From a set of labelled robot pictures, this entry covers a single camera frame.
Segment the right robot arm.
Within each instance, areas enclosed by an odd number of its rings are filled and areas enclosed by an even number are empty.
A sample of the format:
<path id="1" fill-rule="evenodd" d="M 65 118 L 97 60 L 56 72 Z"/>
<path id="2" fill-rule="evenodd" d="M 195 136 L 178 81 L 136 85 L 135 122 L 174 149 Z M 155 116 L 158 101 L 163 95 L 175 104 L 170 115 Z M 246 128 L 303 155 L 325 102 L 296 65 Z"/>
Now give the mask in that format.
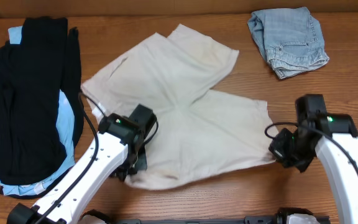
<path id="1" fill-rule="evenodd" d="M 296 131 L 283 128 L 272 138 L 270 152 L 284 168 L 304 172 L 314 158 L 328 177 L 341 223 L 358 223 L 358 130 L 348 114 L 326 110 L 322 95 L 295 101 Z"/>

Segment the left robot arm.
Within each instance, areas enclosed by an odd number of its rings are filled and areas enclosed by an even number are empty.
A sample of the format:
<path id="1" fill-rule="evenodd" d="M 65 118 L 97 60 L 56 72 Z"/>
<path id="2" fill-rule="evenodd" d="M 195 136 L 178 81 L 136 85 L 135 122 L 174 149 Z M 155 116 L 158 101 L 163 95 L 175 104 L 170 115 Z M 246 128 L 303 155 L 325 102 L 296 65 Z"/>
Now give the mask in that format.
<path id="1" fill-rule="evenodd" d="M 84 209 L 104 181 L 123 181 L 135 173 L 139 152 L 157 132 L 154 112 L 137 105 L 130 116 L 105 116 L 89 148 L 64 178 L 32 207 L 18 203 L 7 217 L 8 223 L 78 223 Z"/>

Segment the beige khaki shorts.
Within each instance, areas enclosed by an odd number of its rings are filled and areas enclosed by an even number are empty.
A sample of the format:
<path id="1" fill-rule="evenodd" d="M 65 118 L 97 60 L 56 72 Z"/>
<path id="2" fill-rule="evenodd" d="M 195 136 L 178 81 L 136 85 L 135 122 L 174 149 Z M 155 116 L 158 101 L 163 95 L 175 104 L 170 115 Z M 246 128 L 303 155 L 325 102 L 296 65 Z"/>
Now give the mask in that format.
<path id="1" fill-rule="evenodd" d="M 273 162 L 267 102 L 216 91 L 239 51 L 184 25 L 153 34 L 82 84 L 94 115 L 150 108 L 159 126 L 145 147 L 146 170 L 127 185 L 166 190 Z"/>

